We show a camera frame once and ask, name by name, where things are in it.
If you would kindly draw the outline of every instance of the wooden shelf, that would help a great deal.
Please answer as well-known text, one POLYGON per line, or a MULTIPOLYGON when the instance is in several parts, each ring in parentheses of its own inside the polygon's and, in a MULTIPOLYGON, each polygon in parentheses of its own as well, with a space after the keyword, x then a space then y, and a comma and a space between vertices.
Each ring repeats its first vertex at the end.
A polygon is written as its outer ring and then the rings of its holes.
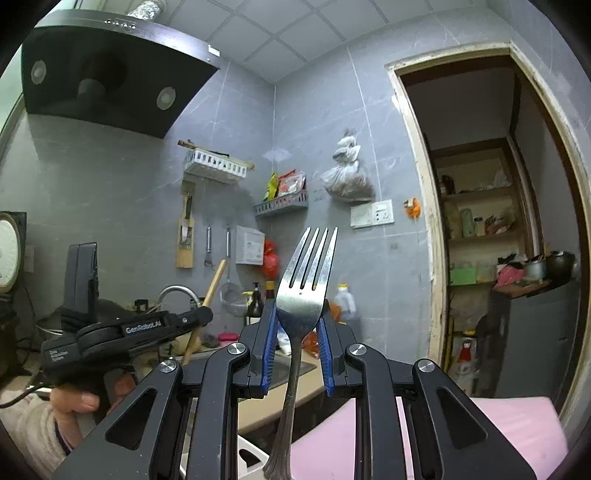
POLYGON ((445 195, 444 197, 442 197, 442 199, 444 202, 480 202, 481 200, 495 200, 505 197, 511 197, 514 191, 515 190, 512 186, 501 187, 498 189, 475 190, 474 192, 454 193, 453 195, 445 195))
POLYGON ((491 286, 496 284, 496 280, 491 280, 491 281, 479 281, 476 283, 464 283, 462 285, 449 285, 451 288, 460 288, 460 287, 478 287, 478 286, 483 286, 483 285, 487 285, 487 286, 491 286))
POLYGON ((497 233, 496 235, 483 235, 483 236, 468 236, 464 238, 450 238, 447 240, 447 244, 450 248, 452 247, 463 247, 468 245, 480 245, 493 242, 508 242, 511 240, 517 240, 521 236, 519 229, 513 229, 504 233, 497 233))

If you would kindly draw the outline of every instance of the range hood light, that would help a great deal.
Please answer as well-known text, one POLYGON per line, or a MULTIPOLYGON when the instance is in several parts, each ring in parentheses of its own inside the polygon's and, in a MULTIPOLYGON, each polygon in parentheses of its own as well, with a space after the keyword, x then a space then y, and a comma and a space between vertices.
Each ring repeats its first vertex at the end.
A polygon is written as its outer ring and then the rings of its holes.
POLYGON ((165 87, 162 89, 158 98, 156 99, 156 105, 161 110, 168 110, 172 107, 175 98, 177 97, 177 92, 172 87, 165 87))
POLYGON ((35 85, 39 85, 43 80, 45 80, 46 74, 47 67, 45 66, 45 62, 43 60, 37 60, 31 69, 31 81, 35 85))

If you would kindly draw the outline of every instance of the kitchen utensil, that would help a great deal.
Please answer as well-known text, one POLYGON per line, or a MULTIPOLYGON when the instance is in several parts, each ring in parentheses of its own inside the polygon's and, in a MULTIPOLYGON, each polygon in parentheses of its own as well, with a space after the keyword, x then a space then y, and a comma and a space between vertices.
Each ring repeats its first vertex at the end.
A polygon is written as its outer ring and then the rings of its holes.
POLYGON ((528 281, 543 281, 546 277, 546 260, 539 258, 525 264, 524 278, 528 281))
POLYGON ((178 245, 177 245, 177 268, 193 268, 193 232, 195 220, 191 215, 193 207, 193 196, 190 193, 183 195, 183 214, 178 220, 178 245))
MULTIPOLYGON (((212 304, 213 295, 216 292, 217 285, 220 283, 220 279, 222 278, 224 268, 226 268, 225 258, 220 262, 215 272, 215 275, 213 276, 213 280, 209 284, 209 288, 207 289, 207 293, 205 295, 205 300, 203 300, 202 303, 203 307, 209 307, 212 304)), ((191 354, 195 350, 197 342, 201 342, 201 340, 199 339, 200 330, 201 327, 197 327, 195 328, 195 330, 191 332, 191 337, 189 338, 189 342, 187 343, 187 349, 185 350, 185 353, 183 355, 183 365, 187 365, 189 363, 189 360, 191 360, 191 354)))
POLYGON ((296 267, 310 236, 310 227, 304 232, 281 279, 275 302, 279 322, 290 338, 291 366, 279 427, 275 435, 275 441, 273 442, 271 456, 263 468, 265 478, 270 480, 291 480, 291 436, 293 433, 294 412, 296 410, 296 391, 301 363, 301 343, 304 337, 316 327, 320 319, 330 276, 330 268, 335 254, 337 228, 334 229, 322 266, 320 266, 320 257, 328 234, 328 229, 325 229, 314 259, 312 260, 308 276, 304 278, 310 263, 312 250, 314 250, 314 244, 318 237, 318 232, 319 229, 316 229, 308 250, 300 264, 300 268, 296 273, 296 267))
POLYGON ((203 265, 206 267, 212 267, 212 226, 207 226, 207 239, 206 239, 206 247, 205 247, 205 260, 203 261, 203 265))
POLYGON ((554 281, 569 281, 576 257, 566 251, 551 251, 546 258, 548 278, 554 281))
POLYGON ((222 307, 229 314, 235 317, 244 317, 248 308, 248 298, 244 295, 242 289, 235 283, 230 282, 230 249, 232 241, 230 240, 230 229, 226 231, 226 260, 228 262, 228 270, 226 276, 226 283, 220 288, 220 301, 222 307))

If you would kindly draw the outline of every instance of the shelf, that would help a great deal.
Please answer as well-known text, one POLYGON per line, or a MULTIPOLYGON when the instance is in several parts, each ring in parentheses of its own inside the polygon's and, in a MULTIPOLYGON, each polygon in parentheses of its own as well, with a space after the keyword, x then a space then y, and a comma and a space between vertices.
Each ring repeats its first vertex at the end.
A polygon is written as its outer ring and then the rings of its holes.
POLYGON ((505 197, 511 197, 514 193, 513 187, 501 187, 490 190, 475 190, 473 192, 454 193, 453 195, 445 195, 442 197, 444 202, 479 202, 481 200, 495 200, 505 197))
POLYGON ((289 193, 254 206, 255 217, 278 215, 308 208, 308 192, 289 193))
POLYGON ((449 284, 449 286, 450 286, 451 288, 459 288, 459 287, 477 287, 477 286, 484 286, 484 285, 486 285, 486 286, 489 286, 489 287, 490 287, 490 286, 492 286, 492 285, 494 285, 494 284, 496 284, 496 280, 491 280, 491 281, 479 281, 479 282, 476 282, 476 283, 464 283, 464 284, 462 284, 462 285, 451 285, 451 284, 449 284))
POLYGON ((465 245, 481 245, 493 242, 508 242, 511 240, 517 240, 521 236, 519 229, 510 230, 504 233, 498 233, 496 235, 483 235, 483 236, 469 236, 464 238, 450 238, 447 240, 447 244, 450 248, 452 247, 463 247, 465 245))

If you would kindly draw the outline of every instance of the ceiling tile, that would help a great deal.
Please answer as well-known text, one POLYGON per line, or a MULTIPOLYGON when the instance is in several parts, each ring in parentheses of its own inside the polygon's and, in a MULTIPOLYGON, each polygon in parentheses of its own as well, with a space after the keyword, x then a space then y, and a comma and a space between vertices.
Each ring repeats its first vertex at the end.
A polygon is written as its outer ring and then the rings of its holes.
POLYGON ((218 4, 226 5, 226 7, 235 10, 244 0, 216 0, 218 4))
POLYGON ((303 61, 277 40, 265 45, 247 62, 248 66, 271 83, 281 80, 303 64, 303 61))
POLYGON ((309 11, 299 0, 248 0, 241 9, 241 13, 272 33, 279 32, 309 11))
POLYGON ((228 16, 230 13, 207 0, 185 0, 168 25, 206 41, 228 16))
POLYGON ((248 20, 232 17, 210 40, 225 57, 244 60, 269 39, 269 35, 248 20))
POLYGON ((339 0, 324 7, 321 13, 347 40, 385 25, 368 0, 339 0))
POLYGON ((313 7, 318 8, 320 5, 324 5, 328 2, 330 2, 330 0, 307 0, 307 2, 312 5, 313 7))
POLYGON ((281 34, 281 39, 308 60, 315 59, 341 43, 340 38, 318 15, 310 15, 281 34))
POLYGON ((407 18, 417 17, 429 13, 429 7, 424 0, 374 0, 390 23, 400 22, 407 18))
MULTIPOLYGON (((135 4, 139 5, 142 1, 143 0, 135 0, 134 8, 137 7, 137 5, 135 5, 135 4)), ((156 19, 156 22, 162 23, 162 25, 168 25, 168 21, 170 20, 170 17, 172 17, 174 11, 181 4, 181 1, 182 0, 167 0, 166 7, 164 8, 164 11, 158 16, 158 18, 156 19)))
POLYGON ((429 0, 429 3, 435 11, 472 6, 472 0, 429 0))

